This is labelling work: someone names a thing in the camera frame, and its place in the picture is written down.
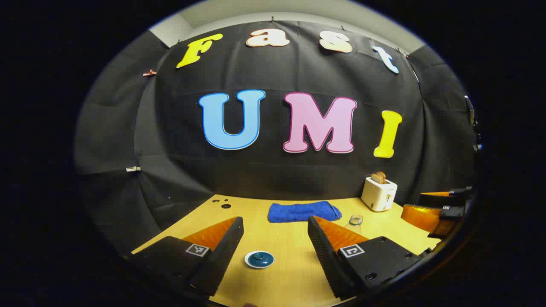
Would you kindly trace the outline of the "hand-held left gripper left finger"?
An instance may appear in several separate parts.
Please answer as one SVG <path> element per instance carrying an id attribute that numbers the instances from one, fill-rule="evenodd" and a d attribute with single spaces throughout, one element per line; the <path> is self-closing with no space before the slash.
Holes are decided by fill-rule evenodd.
<path id="1" fill-rule="evenodd" d="M 217 223 L 198 222 L 181 232 L 178 221 L 124 259 L 153 288 L 176 298 L 216 295 L 244 235 L 240 216 Z"/>

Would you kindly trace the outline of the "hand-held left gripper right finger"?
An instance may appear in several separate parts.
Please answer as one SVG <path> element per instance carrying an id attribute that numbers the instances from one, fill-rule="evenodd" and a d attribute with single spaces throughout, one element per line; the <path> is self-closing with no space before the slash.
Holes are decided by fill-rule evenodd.
<path id="1" fill-rule="evenodd" d="M 367 239 L 318 216 L 308 218 L 308 235 L 334 296 L 341 300 L 383 288 L 421 259 L 388 237 Z"/>

